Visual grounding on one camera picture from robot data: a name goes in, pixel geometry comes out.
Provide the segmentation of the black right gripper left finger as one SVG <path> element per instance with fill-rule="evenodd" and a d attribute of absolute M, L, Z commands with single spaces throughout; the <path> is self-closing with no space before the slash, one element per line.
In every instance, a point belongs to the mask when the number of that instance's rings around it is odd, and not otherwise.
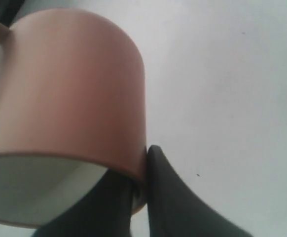
<path fill-rule="evenodd" d="M 130 237 L 134 183 L 107 171 L 96 186 L 34 237 Z"/>

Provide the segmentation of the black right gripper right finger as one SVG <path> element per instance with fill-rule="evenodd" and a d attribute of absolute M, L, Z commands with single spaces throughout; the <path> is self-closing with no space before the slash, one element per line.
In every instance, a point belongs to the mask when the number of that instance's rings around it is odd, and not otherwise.
<path fill-rule="evenodd" d="M 178 176 L 162 149 L 148 149 L 147 207 L 152 237 L 249 237 L 205 204 Z"/>

